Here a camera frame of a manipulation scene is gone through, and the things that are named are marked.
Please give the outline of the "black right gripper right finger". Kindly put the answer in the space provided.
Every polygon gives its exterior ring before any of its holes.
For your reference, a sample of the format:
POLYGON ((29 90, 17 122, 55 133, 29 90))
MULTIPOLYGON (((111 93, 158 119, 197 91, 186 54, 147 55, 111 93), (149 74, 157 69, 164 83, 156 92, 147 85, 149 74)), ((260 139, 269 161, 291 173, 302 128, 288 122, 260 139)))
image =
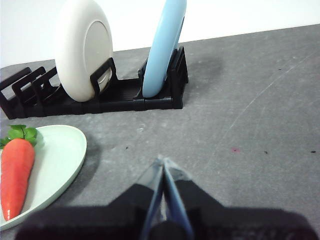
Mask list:
POLYGON ((164 175, 178 213, 196 240, 311 240, 301 214, 278 208, 227 207, 205 192, 172 160, 164 175))

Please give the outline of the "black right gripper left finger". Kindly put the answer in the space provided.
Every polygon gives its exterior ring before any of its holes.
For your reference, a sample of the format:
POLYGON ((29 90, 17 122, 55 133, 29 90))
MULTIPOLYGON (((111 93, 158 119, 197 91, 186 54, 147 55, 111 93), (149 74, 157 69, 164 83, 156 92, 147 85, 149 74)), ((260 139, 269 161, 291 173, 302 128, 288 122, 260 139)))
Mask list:
POLYGON ((138 181, 108 205, 40 210, 18 230, 17 240, 138 240, 161 202, 164 162, 156 159, 138 181))

